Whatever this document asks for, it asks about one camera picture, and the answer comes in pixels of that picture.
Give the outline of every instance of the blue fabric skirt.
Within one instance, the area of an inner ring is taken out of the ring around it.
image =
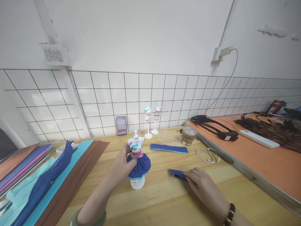
[[[132,160],[131,155],[129,155],[126,158],[126,162],[129,162]],[[148,171],[151,169],[151,161],[149,157],[145,153],[143,153],[143,156],[140,158],[137,158],[137,165],[133,168],[133,170],[129,173],[129,178],[131,180],[141,180],[144,175],[148,173]]]

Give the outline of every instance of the white power strip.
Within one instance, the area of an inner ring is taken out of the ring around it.
[[[240,135],[243,135],[244,137],[250,139],[250,140],[255,141],[258,144],[261,144],[262,146],[265,146],[266,148],[269,148],[269,149],[277,148],[277,147],[280,146],[278,143],[276,143],[274,141],[266,139],[262,136],[259,136],[255,133],[252,133],[252,132],[247,131],[247,130],[240,130],[238,133]]]

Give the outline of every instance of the beaded bracelet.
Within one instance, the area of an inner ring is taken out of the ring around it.
[[[228,218],[224,221],[223,226],[230,225],[230,222],[233,219],[234,213],[235,213],[235,206],[233,203],[230,203],[230,210],[229,210]]]

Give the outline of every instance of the orange surface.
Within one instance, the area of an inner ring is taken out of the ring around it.
[[[213,118],[217,122],[225,125],[229,129],[236,128],[245,130],[245,128],[233,122],[240,116],[225,116]],[[205,137],[218,144],[223,150],[240,160],[252,170],[260,174],[266,180],[283,190],[285,193],[301,202],[301,154],[285,148],[268,149],[244,136],[238,135],[238,140],[223,141],[216,135],[210,133],[204,128],[195,125],[191,121],[187,123],[197,129]],[[226,131],[216,123],[208,123],[220,131]]]

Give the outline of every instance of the right hand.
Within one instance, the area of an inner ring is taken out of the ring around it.
[[[214,181],[205,170],[193,168],[183,172],[187,181],[197,197],[210,209],[220,220],[227,218],[230,204],[220,192]]]

